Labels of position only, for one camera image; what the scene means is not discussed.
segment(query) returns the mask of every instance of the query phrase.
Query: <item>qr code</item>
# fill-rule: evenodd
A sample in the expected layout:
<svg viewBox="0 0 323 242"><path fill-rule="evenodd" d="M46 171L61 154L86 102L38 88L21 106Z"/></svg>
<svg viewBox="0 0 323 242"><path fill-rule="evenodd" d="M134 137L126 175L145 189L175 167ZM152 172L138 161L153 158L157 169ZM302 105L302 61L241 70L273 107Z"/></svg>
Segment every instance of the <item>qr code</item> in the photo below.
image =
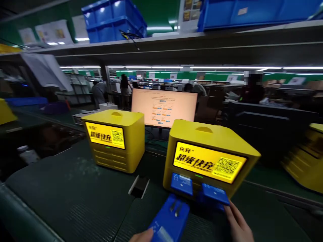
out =
<svg viewBox="0 0 323 242"><path fill-rule="evenodd" d="M226 174L233 174L239 167L240 162L220 157L215 164L214 171L218 171Z"/></svg>
<svg viewBox="0 0 323 242"><path fill-rule="evenodd" d="M123 134L120 131L111 130L112 138L116 142L123 142Z"/></svg>

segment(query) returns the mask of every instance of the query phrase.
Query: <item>blue power bank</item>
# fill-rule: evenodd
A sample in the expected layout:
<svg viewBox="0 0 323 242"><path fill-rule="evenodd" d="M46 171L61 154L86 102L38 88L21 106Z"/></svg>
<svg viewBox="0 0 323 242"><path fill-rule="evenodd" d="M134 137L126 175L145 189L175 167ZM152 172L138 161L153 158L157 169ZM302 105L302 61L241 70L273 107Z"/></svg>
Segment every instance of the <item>blue power bank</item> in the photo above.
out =
<svg viewBox="0 0 323 242"><path fill-rule="evenodd" d="M149 228L154 229L151 242L177 242L185 228L189 206L171 194Z"/></svg>

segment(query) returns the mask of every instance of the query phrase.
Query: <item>monitor screen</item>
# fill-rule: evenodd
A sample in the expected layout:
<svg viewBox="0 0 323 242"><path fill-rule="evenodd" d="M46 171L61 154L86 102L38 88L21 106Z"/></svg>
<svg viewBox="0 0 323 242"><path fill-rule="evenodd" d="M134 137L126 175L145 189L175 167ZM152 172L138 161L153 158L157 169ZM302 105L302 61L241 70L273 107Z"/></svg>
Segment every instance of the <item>monitor screen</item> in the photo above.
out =
<svg viewBox="0 0 323 242"><path fill-rule="evenodd" d="M194 121L197 93L135 89L132 112L145 115L145 125L171 128L175 119Z"/></svg>
<svg viewBox="0 0 323 242"><path fill-rule="evenodd" d="M232 184L247 158L177 142L173 165Z"/></svg>
<svg viewBox="0 0 323 242"><path fill-rule="evenodd" d="M109 125L85 122L91 142L125 149L123 129Z"/></svg>

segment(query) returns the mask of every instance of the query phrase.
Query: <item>blue storage bin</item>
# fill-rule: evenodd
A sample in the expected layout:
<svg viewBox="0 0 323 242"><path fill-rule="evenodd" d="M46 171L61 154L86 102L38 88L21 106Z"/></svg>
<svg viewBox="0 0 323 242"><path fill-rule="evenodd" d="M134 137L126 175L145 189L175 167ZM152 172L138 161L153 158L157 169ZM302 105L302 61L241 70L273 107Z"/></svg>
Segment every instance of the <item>blue storage bin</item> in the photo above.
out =
<svg viewBox="0 0 323 242"><path fill-rule="evenodd" d="M307 20L322 0L204 0L198 31Z"/></svg>
<svg viewBox="0 0 323 242"><path fill-rule="evenodd" d="M5 101L12 106L28 106L48 103L48 100L45 97L6 98Z"/></svg>
<svg viewBox="0 0 323 242"><path fill-rule="evenodd" d="M147 37L147 24L130 0L101 0L82 12L91 43L124 40L119 30Z"/></svg>
<svg viewBox="0 0 323 242"><path fill-rule="evenodd" d="M87 28L88 37L91 43L105 41L124 40L120 30L126 33L136 33L137 27L134 26L127 17L119 17L114 20L101 22L99 25Z"/></svg>

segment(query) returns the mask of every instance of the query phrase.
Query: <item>green wall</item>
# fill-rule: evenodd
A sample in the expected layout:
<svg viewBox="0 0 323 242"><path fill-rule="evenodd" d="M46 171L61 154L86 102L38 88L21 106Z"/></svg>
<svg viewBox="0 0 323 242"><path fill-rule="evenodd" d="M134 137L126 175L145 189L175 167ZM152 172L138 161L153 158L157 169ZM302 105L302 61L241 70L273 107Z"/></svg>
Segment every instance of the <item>green wall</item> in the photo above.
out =
<svg viewBox="0 0 323 242"><path fill-rule="evenodd" d="M123 71L117 71L117 76L121 76L121 74L125 74L126 76L129 75L136 75L136 72L123 72ZM207 81L226 81L228 78L228 75L232 75L232 72L217 72L217 74L221 75L214 75L214 74L206 74L205 75L205 80ZM177 79L190 79L194 80L196 79L197 73L190 73L190 72L183 72L183 73L178 73L177 74ZM155 78L156 79L166 79L170 77L170 73L155 73ZM274 73L274 74L266 74L263 77L263 81L268 81L268 80L281 80L285 79L285 84L287 84L293 77L306 77L305 83L309 81L316 81L316 80L323 80L323 75L308 75L308 76L303 76L303 75L297 75L297 74L286 74L286 73ZM238 80L243 80L243 75L238 75Z"/></svg>
<svg viewBox="0 0 323 242"><path fill-rule="evenodd" d="M81 8L85 7L94 0L70 0L68 2L56 5L54 7L32 13L19 19L0 23L0 37L2 39L13 42L17 45L22 45L23 42L19 36L18 30L24 28L32 28L36 40L39 40L35 31L35 26L46 24L52 21L61 19L67 20L67 27L71 34L73 41L75 38L75 30L73 26L72 17L82 14ZM133 0L133 3L140 10L147 25L149 27L169 27L174 28L174 24L169 24L168 21L178 19L178 10L180 0L162 0L162 1L149 1L149 0ZM150 30L148 34L169 32L169 30ZM10 44L6 41L0 40L0 43L7 45Z"/></svg>

